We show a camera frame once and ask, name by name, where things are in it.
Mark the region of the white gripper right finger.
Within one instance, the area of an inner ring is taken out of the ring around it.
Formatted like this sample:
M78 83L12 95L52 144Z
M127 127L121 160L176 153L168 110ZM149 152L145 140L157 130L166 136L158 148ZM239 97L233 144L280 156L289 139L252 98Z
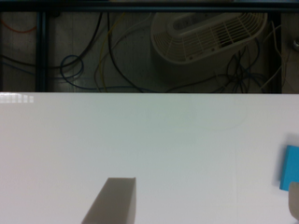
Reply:
M299 183L291 182L289 185L289 210L291 215L299 221Z

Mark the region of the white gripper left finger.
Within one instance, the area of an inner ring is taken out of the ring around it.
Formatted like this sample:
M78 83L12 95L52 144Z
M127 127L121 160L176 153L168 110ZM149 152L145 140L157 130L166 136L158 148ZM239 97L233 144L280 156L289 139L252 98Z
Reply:
M81 224L135 224L136 179L109 178Z

